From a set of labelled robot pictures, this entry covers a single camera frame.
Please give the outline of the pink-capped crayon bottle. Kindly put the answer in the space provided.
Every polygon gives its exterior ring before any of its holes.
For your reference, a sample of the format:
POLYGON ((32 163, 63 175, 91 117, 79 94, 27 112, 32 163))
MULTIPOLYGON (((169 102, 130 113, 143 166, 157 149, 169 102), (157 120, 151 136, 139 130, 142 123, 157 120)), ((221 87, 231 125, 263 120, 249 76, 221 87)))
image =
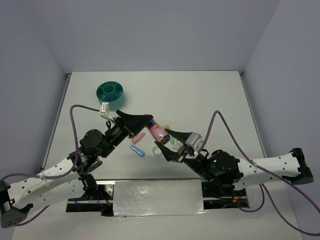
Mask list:
POLYGON ((165 145, 170 141, 170 135, 154 119, 146 125, 146 128, 158 143, 165 145))

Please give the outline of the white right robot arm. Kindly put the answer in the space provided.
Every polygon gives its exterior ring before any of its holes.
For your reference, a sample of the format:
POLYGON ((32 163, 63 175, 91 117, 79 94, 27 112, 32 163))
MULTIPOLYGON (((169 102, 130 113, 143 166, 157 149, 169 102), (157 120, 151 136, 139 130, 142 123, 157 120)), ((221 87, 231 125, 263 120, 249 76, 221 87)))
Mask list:
POLYGON ((196 132, 167 131, 180 141, 177 151, 156 142, 168 162, 183 163, 203 180, 217 187, 223 196, 234 190, 268 182, 287 180, 293 185, 312 183, 314 177, 307 166, 301 148, 294 148, 289 153, 269 158, 247 160, 236 158, 223 150, 216 150, 211 155, 198 152, 204 142, 196 132))

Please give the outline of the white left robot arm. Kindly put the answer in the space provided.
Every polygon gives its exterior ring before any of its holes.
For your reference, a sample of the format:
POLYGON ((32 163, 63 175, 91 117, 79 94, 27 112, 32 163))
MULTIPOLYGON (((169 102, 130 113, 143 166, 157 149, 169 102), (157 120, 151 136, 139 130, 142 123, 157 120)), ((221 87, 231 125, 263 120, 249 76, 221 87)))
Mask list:
POLYGON ((0 226, 11 228, 29 223, 28 215, 42 213, 50 205, 68 199, 91 200, 99 194, 92 172, 102 165, 126 138, 138 135, 153 119, 150 114, 132 115, 116 110, 117 117, 106 122, 107 131, 89 130, 76 140, 75 151, 37 175, 19 173, 24 180, 0 181, 0 226))

